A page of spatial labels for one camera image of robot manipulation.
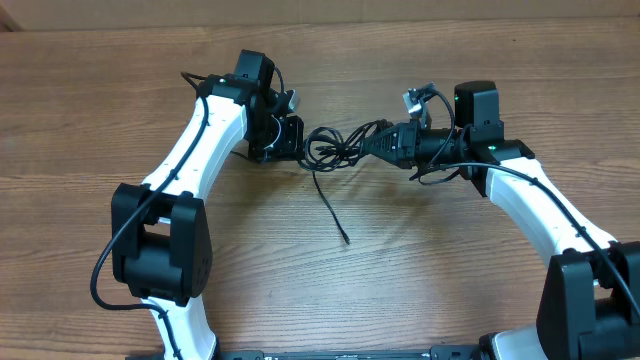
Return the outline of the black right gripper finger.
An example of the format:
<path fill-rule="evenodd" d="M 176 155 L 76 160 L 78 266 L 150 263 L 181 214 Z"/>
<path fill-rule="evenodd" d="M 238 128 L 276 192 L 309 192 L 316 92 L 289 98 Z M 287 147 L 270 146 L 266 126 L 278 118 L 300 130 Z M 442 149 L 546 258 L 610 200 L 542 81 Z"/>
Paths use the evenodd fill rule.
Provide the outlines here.
<path fill-rule="evenodd" d="M 401 148 L 415 144 L 415 123 L 399 123 L 363 140 L 363 148 Z"/>
<path fill-rule="evenodd" d="M 398 168 L 414 166 L 414 145 L 398 145 L 392 140 L 367 140 L 363 142 L 361 150 L 363 154 L 375 156 Z"/>

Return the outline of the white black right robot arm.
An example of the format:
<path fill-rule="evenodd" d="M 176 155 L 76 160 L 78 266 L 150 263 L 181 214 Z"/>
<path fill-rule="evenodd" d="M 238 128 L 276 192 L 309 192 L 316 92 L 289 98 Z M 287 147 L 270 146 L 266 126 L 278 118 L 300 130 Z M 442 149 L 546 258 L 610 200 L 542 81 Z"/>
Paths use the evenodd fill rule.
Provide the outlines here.
<path fill-rule="evenodd" d="M 534 324 L 472 346 L 432 347 L 431 359 L 632 359 L 639 355 L 639 245 L 589 221 L 550 181 L 522 141 L 505 137 L 494 82 L 454 88 L 449 129 L 434 129 L 434 85 L 408 90 L 410 121 L 367 137 L 362 154 L 414 169 L 451 170 L 519 227 L 546 266 Z"/>

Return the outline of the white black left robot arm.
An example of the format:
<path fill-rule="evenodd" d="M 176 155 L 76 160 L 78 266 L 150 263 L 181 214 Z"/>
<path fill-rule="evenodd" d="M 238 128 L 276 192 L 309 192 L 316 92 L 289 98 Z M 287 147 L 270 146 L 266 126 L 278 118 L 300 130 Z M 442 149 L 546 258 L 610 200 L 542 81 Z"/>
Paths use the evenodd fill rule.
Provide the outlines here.
<path fill-rule="evenodd" d="M 212 263 L 205 203 L 222 165 L 240 142 L 256 163 L 303 156 L 302 120 L 293 90 L 274 90 L 281 75 L 265 54 L 241 51 L 233 72 L 184 74 L 194 112 L 163 162 L 141 184 L 120 184 L 111 202 L 112 238 L 102 258 L 155 318 L 162 359 L 213 359 L 217 338 L 202 292 Z"/>

